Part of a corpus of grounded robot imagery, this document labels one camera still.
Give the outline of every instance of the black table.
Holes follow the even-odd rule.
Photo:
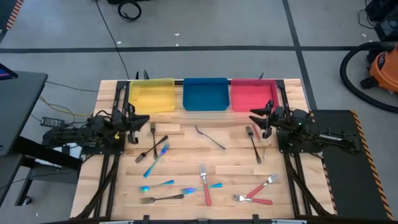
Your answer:
[[[16,72],[17,79],[0,81],[0,206],[7,195],[19,166],[31,168],[16,205],[22,205],[26,193],[34,178],[32,176],[60,170],[35,162],[43,159],[66,167],[79,170],[81,160],[58,151],[46,148],[39,143],[20,136],[30,113],[44,88],[48,77],[44,73]]]

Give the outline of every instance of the wood plank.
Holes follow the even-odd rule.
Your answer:
[[[291,109],[308,110],[301,81],[286,79],[285,85]],[[114,80],[101,82],[95,111],[111,111],[115,87]],[[283,156],[278,150],[276,135],[273,134],[262,142],[255,140],[263,159],[263,163],[259,165],[256,163],[252,142],[244,128],[246,125],[252,125],[248,118],[250,113],[233,112],[231,107],[226,111],[185,111],[182,106],[182,87],[176,87],[175,92],[175,111],[150,114],[150,121],[157,123],[156,139],[168,135],[170,149],[160,159],[151,175],[143,178],[143,173],[154,161],[152,153],[139,164],[134,160],[153,145],[149,124],[137,133],[138,145],[126,145],[119,164],[112,218],[141,220],[143,215],[150,215],[150,219],[157,220],[247,219],[252,218],[254,213],[259,214],[260,218],[292,218],[285,165]],[[220,149],[209,139],[199,135],[195,125],[227,150]],[[93,156],[83,164],[71,217],[81,212],[98,188],[102,158],[103,156]],[[219,182],[223,184],[220,189],[210,190],[213,202],[211,207],[205,205],[203,191],[186,195],[182,200],[139,204],[139,199],[142,197],[166,197],[179,194],[180,189],[185,187],[201,187],[198,175],[198,166],[201,163],[207,166],[208,181],[211,184]],[[333,213],[321,161],[311,155],[303,154],[302,164],[308,188],[325,209]],[[235,202],[231,199],[232,194],[246,195],[273,173],[279,173],[280,177],[256,195],[256,198],[273,200],[273,205]],[[142,185],[159,184],[168,180],[174,180],[175,184],[151,189],[145,193],[139,192],[138,187]],[[298,200],[300,208],[303,208],[302,199],[299,197]]]

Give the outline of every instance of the blue bin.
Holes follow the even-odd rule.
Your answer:
[[[186,78],[182,104],[187,111],[224,111],[229,106],[226,78]]]

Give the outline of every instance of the gray floor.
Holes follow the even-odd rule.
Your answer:
[[[175,47],[219,45],[293,46],[284,6],[280,0],[152,0],[140,3],[142,17],[122,21],[116,6],[101,0],[102,9],[120,47]],[[299,42],[302,46],[354,46],[377,41],[373,30],[357,24],[363,0],[289,0]],[[0,49],[50,49],[113,47],[95,3],[81,0],[29,0],[15,26],[0,43]],[[395,114],[373,108],[351,95],[341,84],[338,70],[346,52],[304,52],[308,76],[318,109],[356,110],[379,171],[392,212],[398,215],[398,126]],[[146,69],[151,77],[258,77],[301,78],[294,51],[236,50],[186,52],[123,52],[132,77]],[[14,70],[48,73],[49,80],[96,90],[100,80],[126,78],[117,53],[0,54],[0,62]],[[366,76],[364,55],[349,65],[356,82]],[[372,96],[396,105],[396,96],[374,90]],[[51,103],[74,113],[90,113],[94,93],[80,93],[46,85],[42,94]],[[71,121],[67,114],[50,110],[39,102],[32,113]],[[46,128],[29,119],[23,135],[40,141]],[[16,179],[24,178],[20,170]],[[14,207],[20,184],[12,186],[0,208],[3,223],[42,223],[64,220],[70,214],[74,185],[34,182],[29,195],[34,203]]]

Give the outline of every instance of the vacuum hose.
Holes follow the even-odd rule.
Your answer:
[[[365,44],[361,44],[358,47],[356,47],[354,50],[350,51],[346,57],[343,59],[340,65],[340,77],[341,81],[343,81],[344,85],[347,87],[347,89],[354,93],[357,97],[360,99],[364,100],[365,102],[369,103],[370,105],[373,105],[377,108],[380,108],[385,111],[393,112],[393,113],[398,113],[398,107],[396,106],[391,106],[387,105],[385,103],[382,103],[378,100],[375,100],[374,98],[371,98],[370,96],[364,94],[362,91],[357,89],[349,80],[347,77],[347,64],[351,60],[351,58],[356,55],[358,52],[362,50],[379,50],[379,51],[388,51],[390,52],[394,46],[391,46],[387,43],[383,42],[368,42]]]

